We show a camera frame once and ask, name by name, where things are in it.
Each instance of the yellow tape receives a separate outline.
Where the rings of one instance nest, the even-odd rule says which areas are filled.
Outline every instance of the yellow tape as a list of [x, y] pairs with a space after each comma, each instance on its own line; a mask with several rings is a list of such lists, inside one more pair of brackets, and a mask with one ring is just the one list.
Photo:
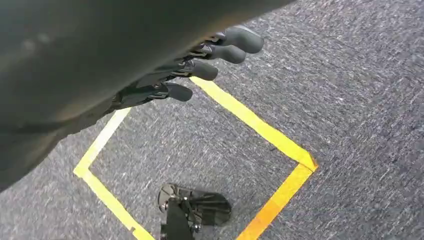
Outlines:
[[101, 130], [100, 134], [88, 148], [87, 152], [76, 165], [73, 173], [82, 178], [84, 173], [89, 169], [90, 165], [99, 155], [102, 148], [106, 145], [108, 140], [112, 137], [116, 129], [119, 127], [124, 118], [128, 115], [131, 108], [125, 108], [116, 111], [112, 118], [107, 122], [106, 126]]
[[312, 173], [307, 167], [298, 164], [249, 225], [240, 233], [237, 240], [258, 239]]
[[82, 179], [88, 184], [94, 194], [106, 205], [108, 209], [122, 222], [122, 224], [131, 230], [132, 234], [138, 240], [155, 240], [148, 231], [146, 231], [134, 218], [125, 210], [124, 206], [108, 191], [108, 189], [100, 182], [100, 180], [87, 170]]
[[131, 108], [125, 108], [116, 111], [112, 118], [107, 122], [106, 126], [88, 148], [87, 152], [76, 165], [73, 173], [82, 178], [94, 194], [106, 205], [106, 207], [121, 221], [121, 223], [132, 232], [132, 235], [138, 240], [155, 240], [148, 231], [146, 231], [138, 222], [127, 212], [124, 206], [116, 199], [116, 197], [108, 191], [108, 189], [100, 182], [100, 180], [89, 170], [90, 165], [99, 155], [102, 148], [114, 134], [124, 118], [128, 115]]
[[318, 165], [315, 163], [309, 152], [301, 148], [280, 131], [264, 122], [253, 111], [248, 109], [233, 96], [223, 91], [214, 82], [205, 81], [198, 77], [190, 77], [190, 80], [289, 158], [304, 165], [311, 171], [315, 171], [317, 169]]

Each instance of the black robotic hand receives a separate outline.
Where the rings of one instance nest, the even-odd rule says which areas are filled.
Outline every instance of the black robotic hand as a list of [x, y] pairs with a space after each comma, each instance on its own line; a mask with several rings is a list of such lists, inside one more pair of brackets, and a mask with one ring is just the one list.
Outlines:
[[217, 68], [197, 59], [223, 59], [233, 64], [240, 64], [245, 60], [247, 53], [258, 53], [263, 45], [264, 40], [258, 34], [241, 25], [217, 32], [187, 53], [156, 68], [118, 92], [107, 113], [145, 104], [155, 99], [173, 98], [188, 101], [193, 92], [187, 87], [169, 82], [170, 80], [196, 76], [212, 81], [218, 75]]

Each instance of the screw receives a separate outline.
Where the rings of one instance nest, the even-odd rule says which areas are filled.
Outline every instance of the screw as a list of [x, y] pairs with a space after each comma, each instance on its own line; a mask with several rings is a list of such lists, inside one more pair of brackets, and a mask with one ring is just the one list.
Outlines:
[[168, 209], [168, 202], [167, 201], [162, 204], [162, 208], [165, 209], [165, 210]]

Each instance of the black plastic part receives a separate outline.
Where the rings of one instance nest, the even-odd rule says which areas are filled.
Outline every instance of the black plastic part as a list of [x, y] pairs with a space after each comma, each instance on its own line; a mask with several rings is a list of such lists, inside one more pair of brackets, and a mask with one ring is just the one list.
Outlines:
[[232, 64], [241, 64], [246, 58], [246, 52], [240, 48], [229, 46], [211, 45], [212, 54], [206, 55], [205, 59], [223, 59]]
[[161, 229], [161, 240], [194, 240], [180, 203], [176, 199], [170, 198], [167, 206], [166, 226]]
[[260, 35], [242, 25], [227, 28], [224, 35], [225, 39], [219, 42], [220, 45], [234, 45], [246, 53], [256, 54], [264, 46], [264, 39]]
[[167, 202], [170, 198], [177, 198], [180, 201], [187, 198], [191, 210], [196, 219], [189, 215], [189, 210], [182, 205], [182, 210], [187, 214], [189, 222], [198, 222], [203, 226], [221, 226], [231, 217], [231, 204], [221, 194], [216, 192], [200, 191], [177, 186], [175, 184], [164, 184], [157, 197], [157, 204], [160, 211], [166, 212]]
[[218, 68], [207, 64], [206, 62], [192, 60], [194, 68], [191, 72], [192, 76], [199, 77], [203, 80], [213, 81], [218, 76]]
[[193, 96], [193, 91], [185, 86], [173, 82], [166, 82], [163, 85], [168, 88], [168, 97], [178, 101], [187, 102]]

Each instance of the gray carpet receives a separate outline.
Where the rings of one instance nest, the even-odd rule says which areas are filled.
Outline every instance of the gray carpet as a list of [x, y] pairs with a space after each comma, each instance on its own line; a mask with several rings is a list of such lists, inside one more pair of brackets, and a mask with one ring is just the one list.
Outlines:
[[[246, 23], [261, 53], [214, 62], [222, 89], [320, 164], [262, 240], [424, 239], [423, 17], [418, 0], [298, 1]], [[91, 170], [156, 237], [162, 183], [219, 191], [233, 219], [197, 239], [234, 239], [296, 164], [177, 81], [193, 99], [131, 110]], [[1, 239], [132, 239], [72, 174], [106, 121], [0, 194]]]

